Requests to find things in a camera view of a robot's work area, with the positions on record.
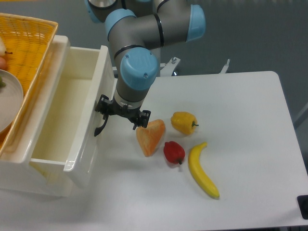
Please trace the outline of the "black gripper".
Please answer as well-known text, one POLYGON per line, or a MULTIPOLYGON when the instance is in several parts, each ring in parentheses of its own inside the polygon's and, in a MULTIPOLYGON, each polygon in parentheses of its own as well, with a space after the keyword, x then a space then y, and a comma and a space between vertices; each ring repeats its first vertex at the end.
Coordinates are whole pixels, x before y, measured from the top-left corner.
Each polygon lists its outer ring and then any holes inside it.
POLYGON ((149 110, 141 111, 139 107, 130 109, 128 104, 119 105, 115 100, 109 100, 109 97, 104 94, 100 96, 95 111, 103 116, 103 120, 112 115, 127 118, 134 124, 133 130, 137 127, 147 128, 151 116, 149 110))

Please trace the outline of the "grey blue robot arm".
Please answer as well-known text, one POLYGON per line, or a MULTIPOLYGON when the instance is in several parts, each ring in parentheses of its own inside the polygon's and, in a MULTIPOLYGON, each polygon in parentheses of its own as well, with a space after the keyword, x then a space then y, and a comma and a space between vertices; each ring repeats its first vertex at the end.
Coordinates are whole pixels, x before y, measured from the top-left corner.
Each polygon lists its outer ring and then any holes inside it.
POLYGON ((105 26, 117 69, 113 98, 102 95, 95 111, 103 120, 118 115, 135 128, 147 127, 150 111, 142 103, 159 72, 153 50, 201 38, 205 13, 186 0, 87 0, 88 13, 105 26))

